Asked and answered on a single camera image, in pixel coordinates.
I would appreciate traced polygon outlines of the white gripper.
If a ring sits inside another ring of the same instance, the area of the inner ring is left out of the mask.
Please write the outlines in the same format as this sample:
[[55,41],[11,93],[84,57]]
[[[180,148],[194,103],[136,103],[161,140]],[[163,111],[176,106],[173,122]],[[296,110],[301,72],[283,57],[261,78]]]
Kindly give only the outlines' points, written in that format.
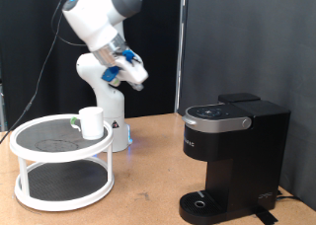
[[148,78],[148,73],[140,56],[134,54],[130,61],[125,56],[119,56],[116,59],[116,66],[118,67],[117,77],[121,81],[126,81],[136,91],[144,89],[142,83]]

